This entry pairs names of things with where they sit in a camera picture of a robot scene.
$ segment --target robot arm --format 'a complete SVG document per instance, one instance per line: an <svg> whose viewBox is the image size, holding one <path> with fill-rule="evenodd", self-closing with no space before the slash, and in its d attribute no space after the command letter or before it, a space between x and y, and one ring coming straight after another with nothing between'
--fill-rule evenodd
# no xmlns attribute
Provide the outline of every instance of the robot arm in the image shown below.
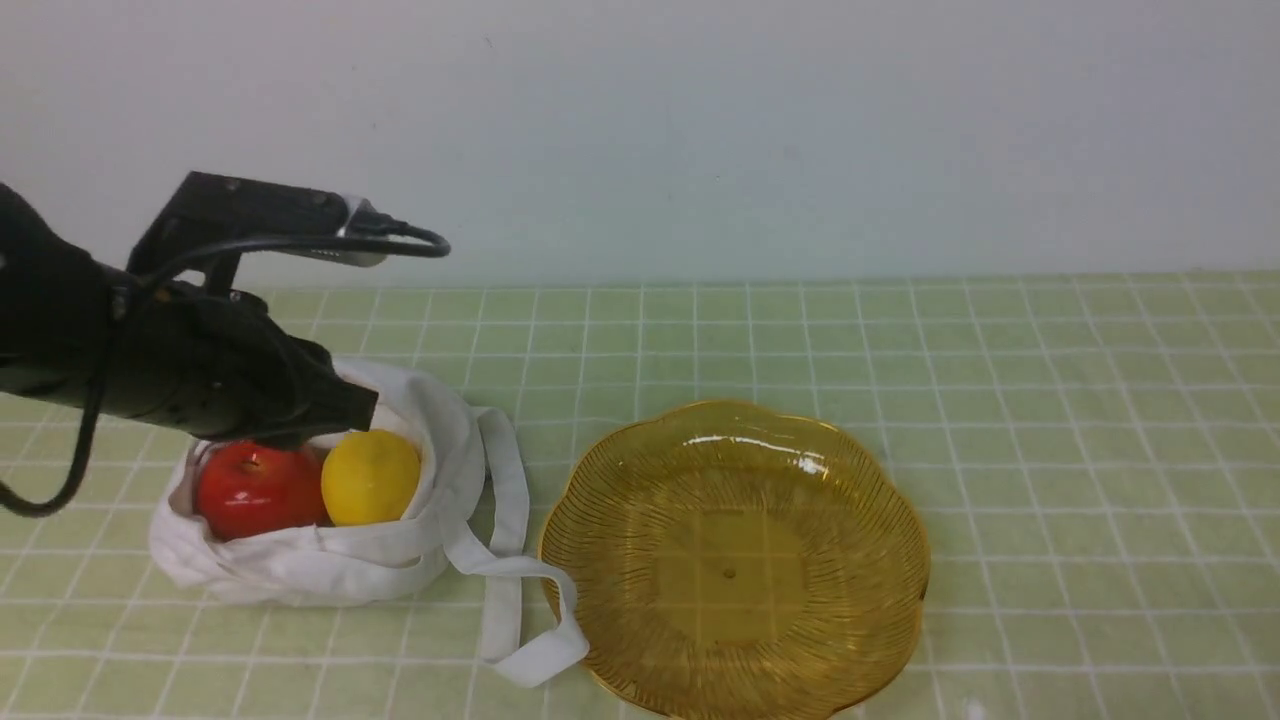
<svg viewBox="0 0 1280 720"><path fill-rule="evenodd" d="M449 245L364 201L192 173L118 270L0 184L0 391L84 410L63 491L31 502L0 484L0 505L44 516L70 501L99 413L275 447L369 429L376 393L344 382L324 347L288 336L265 302L230 288L239 255L261 250L367 266L387 255L440 258ZM186 270L202 272L204 284L174 279Z"/></svg>

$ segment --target red apple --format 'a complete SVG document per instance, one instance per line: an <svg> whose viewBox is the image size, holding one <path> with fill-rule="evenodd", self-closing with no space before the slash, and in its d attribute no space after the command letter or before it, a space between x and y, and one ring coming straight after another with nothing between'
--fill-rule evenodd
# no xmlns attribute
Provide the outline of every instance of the red apple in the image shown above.
<svg viewBox="0 0 1280 720"><path fill-rule="evenodd" d="M196 483L195 510L219 541L328 524L320 460L308 447L236 442L212 452Z"/></svg>

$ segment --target wall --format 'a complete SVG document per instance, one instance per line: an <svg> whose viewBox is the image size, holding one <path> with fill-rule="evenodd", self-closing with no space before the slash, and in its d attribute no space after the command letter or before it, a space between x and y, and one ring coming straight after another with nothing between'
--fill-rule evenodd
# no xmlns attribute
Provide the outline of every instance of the wall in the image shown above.
<svg viewBox="0 0 1280 720"><path fill-rule="evenodd" d="M454 242L250 282L1280 265L1275 0L9 0L0 177L122 263L188 169Z"/></svg>

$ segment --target black wire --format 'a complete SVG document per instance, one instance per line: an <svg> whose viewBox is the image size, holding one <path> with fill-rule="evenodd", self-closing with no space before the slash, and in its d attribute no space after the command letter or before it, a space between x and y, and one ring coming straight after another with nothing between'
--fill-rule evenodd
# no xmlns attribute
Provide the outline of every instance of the black wire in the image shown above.
<svg viewBox="0 0 1280 720"><path fill-rule="evenodd" d="M111 363L115 360L118 348L137 327L142 311L156 300L160 288L191 268L192 261L227 255L229 252L269 252L284 250L328 250L332 252L375 252L381 255L402 255L413 258L443 258L449 254L449 242L439 234L415 228L408 224L398 224L397 234L421 240L425 245L410 242L397 242L392 240L334 237L334 236L280 236L280 237L248 237L242 240L228 240L215 242L204 247L197 247L174 258L152 273L131 295L124 316L120 319L116 331L108 337L99 356L97 365L90 375L88 391L84 396L84 407L81 411L79 432L76 434L76 450L72 452L72 465L67 470L67 479L54 497L44 502L29 501L13 491L8 483L0 480L0 506L23 518L47 518L76 497L81 483L84 482L84 473L88 470L88 460L93 447L93 432L97 429L97 418L102 413L102 402L106 400L108 377Z"/></svg>

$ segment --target amber glass dish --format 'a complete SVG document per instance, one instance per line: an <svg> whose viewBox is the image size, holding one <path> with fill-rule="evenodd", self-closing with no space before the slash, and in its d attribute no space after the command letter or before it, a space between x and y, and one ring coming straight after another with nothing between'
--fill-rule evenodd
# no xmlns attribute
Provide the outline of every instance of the amber glass dish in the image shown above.
<svg viewBox="0 0 1280 720"><path fill-rule="evenodd" d="M870 697L911 657L929 579L924 528L867 450L736 401L596 443L539 553L577 583L595 678L684 720L826 720Z"/></svg>

